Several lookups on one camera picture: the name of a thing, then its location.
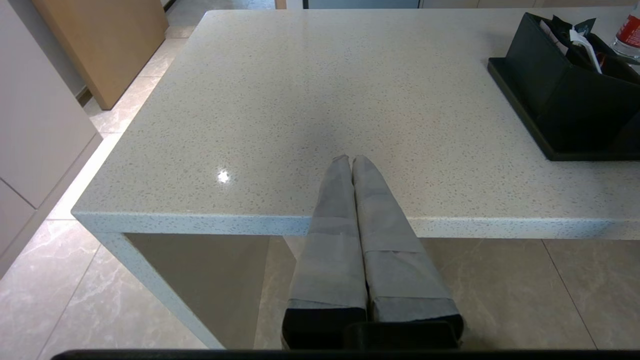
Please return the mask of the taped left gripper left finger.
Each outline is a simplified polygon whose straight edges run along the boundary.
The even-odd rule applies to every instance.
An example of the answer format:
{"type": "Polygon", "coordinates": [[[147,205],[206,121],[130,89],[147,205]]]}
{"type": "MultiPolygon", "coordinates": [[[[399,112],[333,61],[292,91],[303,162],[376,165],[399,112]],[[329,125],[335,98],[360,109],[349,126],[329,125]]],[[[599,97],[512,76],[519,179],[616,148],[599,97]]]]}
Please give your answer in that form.
{"type": "Polygon", "coordinates": [[[342,349],[345,331],[368,319],[352,170],[332,159],[295,265],[282,321],[286,349],[342,349]]]}

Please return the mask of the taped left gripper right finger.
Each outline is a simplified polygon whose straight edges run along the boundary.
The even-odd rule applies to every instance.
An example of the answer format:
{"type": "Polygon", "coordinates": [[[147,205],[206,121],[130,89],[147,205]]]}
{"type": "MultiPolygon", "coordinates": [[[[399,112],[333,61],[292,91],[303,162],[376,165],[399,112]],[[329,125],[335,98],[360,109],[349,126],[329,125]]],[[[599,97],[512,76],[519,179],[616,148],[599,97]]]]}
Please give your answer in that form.
{"type": "Polygon", "coordinates": [[[384,176],[366,156],[353,161],[353,185],[374,322],[402,327],[391,333],[402,342],[458,348],[462,314],[384,176]]]}

